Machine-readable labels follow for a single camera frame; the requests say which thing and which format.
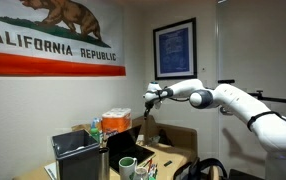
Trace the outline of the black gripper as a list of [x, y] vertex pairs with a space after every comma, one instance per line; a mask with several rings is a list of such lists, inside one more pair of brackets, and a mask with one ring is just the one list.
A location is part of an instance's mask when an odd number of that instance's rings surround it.
[[154, 107], [153, 101], [151, 101], [151, 102], [145, 102], [145, 108], [146, 108], [146, 110], [145, 110], [145, 113], [144, 113], [144, 115], [143, 115], [144, 120], [147, 120], [148, 113], [150, 112], [150, 110], [151, 110], [153, 107]]

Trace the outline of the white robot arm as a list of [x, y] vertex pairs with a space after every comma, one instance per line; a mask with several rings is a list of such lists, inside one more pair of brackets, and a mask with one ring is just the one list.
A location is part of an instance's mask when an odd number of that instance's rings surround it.
[[157, 82], [150, 82], [143, 98], [146, 114], [153, 107], [158, 109], [166, 98], [187, 98], [196, 109], [222, 106], [255, 134], [270, 155], [286, 159], [286, 116], [272, 111], [264, 103], [235, 86], [220, 84], [215, 89], [208, 89], [199, 79], [189, 79], [162, 89]]

